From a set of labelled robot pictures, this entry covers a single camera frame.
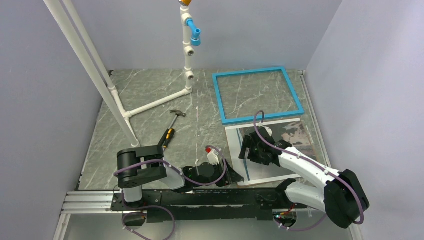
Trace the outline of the blue picture frame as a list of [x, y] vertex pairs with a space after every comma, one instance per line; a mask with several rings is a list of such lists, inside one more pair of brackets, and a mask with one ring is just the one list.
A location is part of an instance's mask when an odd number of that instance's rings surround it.
[[283, 66], [219, 72], [212, 80], [224, 125], [251, 122], [259, 110], [266, 120], [305, 113]]

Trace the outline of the coastal landscape photo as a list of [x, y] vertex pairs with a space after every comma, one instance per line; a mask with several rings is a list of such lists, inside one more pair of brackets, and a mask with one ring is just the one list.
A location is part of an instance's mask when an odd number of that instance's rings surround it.
[[261, 136], [270, 144], [293, 153], [301, 152], [308, 158], [317, 160], [307, 130], [301, 120], [290, 119], [287, 122], [265, 122], [264, 126], [272, 129], [272, 136], [269, 136], [263, 127], [258, 126], [257, 128]]

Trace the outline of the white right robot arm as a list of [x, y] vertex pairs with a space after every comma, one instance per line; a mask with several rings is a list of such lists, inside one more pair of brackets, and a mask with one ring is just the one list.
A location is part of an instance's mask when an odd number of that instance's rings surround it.
[[243, 137], [239, 158], [285, 168], [311, 183], [308, 186], [294, 178], [284, 180], [275, 188], [274, 198], [269, 201], [272, 206], [308, 206], [323, 212], [342, 229], [363, 223], [370, 202], [353, 171], [325, 166], [293, 144], [283, 139], [275, 141], [266, 127], [259, 127]]

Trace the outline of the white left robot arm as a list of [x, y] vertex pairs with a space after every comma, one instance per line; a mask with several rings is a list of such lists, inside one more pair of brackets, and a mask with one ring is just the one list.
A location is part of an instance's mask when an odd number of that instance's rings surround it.
[[178, 168], [166, 161], [164, 147], [159, 145], [128, 148], [119, 151], [117, 171], [113, 174], [123, 191], [124, 204], [131, 210], [144, 203], [143, 186], [159, 181], [170, 190], [186, 193], [194, 188], [216, 185], [219, 188], [244, 181], [224, 158], [219, 147], [206, 147], [207, 161]]

